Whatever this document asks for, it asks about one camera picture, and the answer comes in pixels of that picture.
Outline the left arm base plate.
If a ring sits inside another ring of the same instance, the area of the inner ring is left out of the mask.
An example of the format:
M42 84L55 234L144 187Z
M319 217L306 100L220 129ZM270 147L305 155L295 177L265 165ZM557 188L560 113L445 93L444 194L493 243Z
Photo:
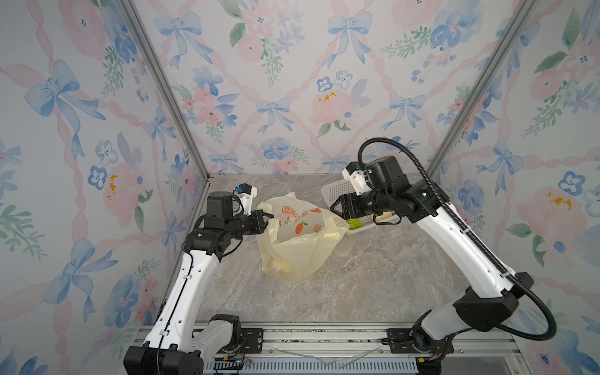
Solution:
M263 350L265 330L262 328L235 328L231 342L218 354L260 354Z

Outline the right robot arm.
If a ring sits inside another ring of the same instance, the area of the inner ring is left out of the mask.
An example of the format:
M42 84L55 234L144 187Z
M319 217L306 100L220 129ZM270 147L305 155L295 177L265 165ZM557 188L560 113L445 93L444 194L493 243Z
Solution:
M361 167L350 162L342 171L353 191L340 195L331 211L345 220L392 213L408 219L442 247L469 282L464 294L429 310L412 326L405 340L415 350L433 351L451 334L474 329L487 332L509 319L531 288L533 278L517 273L496 256L486 256L473 242L473 231L458 216L448 195L434 181L412 184L394 156Z

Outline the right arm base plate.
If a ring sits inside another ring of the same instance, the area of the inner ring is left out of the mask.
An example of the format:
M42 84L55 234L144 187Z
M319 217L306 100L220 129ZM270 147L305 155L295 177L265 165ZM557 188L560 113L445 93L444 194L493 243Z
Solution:
M447 354L454 353L453 343L446 345L447 339L434 342L421 334L414 334L411 328L389 328L381 339L382 345L387 345L392 354L417 354L425 356L440 356L446 349Z

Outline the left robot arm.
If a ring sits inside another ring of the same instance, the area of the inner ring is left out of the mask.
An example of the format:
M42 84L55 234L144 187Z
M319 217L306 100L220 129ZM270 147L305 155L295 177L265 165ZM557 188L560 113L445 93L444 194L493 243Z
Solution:
M233 240L262 234L273 215L252 208L257 188L240 184L232 192L212 192L206 213L196 220L183 244L177 279L159 318L142 345L132 345L123 359L129 374L201 374L219 353L241 351L242 328L237 316L217 314L201 331L195 319Z

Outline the beige pear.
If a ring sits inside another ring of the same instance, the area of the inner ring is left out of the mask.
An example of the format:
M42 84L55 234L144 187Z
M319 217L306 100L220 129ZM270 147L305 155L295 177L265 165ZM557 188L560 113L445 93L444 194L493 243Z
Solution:
M394 216L394 214L392 212L383 212L381 215L379 215L376 218L376 221L387 220L387 219L390 219L393 216Z

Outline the yellow plastic bag orange print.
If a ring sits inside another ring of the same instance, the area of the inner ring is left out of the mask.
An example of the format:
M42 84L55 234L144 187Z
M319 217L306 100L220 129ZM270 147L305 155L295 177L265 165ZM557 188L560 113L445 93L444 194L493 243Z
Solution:
M296 198L294 192L258 205L273 215L257 237L262 272L284 282L315 273L348 231L348 223L328 209Z

